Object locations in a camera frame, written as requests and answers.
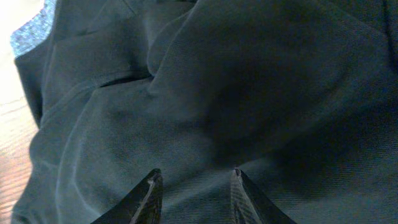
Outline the black shorts red waistband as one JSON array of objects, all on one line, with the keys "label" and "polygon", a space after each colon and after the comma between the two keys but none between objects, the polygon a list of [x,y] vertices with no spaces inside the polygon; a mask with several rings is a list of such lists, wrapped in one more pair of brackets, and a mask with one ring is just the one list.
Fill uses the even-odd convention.
[{"label": "black shorts red waistband", "polygon": [[160,0],[45,0],[39,13],[12,32],[10,40],[35,124],[40,126],[43,116],[43,77],[56,41],[92,33],[110,22],[139,15],[151,6],[164,3]]}]

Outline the black t-shirt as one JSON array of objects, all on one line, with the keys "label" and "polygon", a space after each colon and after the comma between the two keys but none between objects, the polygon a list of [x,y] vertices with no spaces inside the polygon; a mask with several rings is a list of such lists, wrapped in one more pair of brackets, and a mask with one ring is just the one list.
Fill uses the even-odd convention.
[{"label": "black t-shirt", "polygon": [[13,223],[92,223],[160,169],[160,223],[397,222],[397,2],[165,1],[53,45]]}]

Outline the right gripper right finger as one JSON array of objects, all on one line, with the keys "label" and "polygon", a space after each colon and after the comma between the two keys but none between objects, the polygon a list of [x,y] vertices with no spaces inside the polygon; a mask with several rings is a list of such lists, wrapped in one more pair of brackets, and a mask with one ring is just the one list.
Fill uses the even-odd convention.
[{"label": "right gripper right finger", "polygon": [[296,224],[240,169],[231,175],[230,193],[234,224]]}]

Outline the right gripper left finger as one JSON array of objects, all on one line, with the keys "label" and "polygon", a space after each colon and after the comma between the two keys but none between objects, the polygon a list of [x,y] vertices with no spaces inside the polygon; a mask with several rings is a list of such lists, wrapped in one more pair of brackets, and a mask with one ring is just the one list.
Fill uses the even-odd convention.
[{"label": "right gripper left finger", "polygon": [[91,224],[160,224],[163,178],[150,171],[117,205]]}]

